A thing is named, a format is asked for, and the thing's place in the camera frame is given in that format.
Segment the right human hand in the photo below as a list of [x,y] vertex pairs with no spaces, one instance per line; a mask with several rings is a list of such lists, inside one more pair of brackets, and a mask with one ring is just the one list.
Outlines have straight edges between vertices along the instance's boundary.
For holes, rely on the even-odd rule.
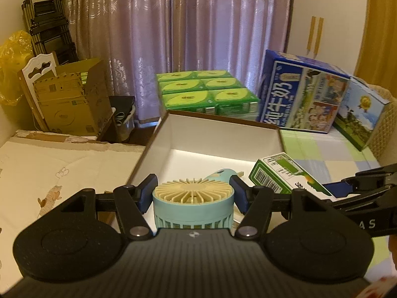
[[388,264],[390,265],[392,272],[396,274],[397,271],[397,235],[388,236]]

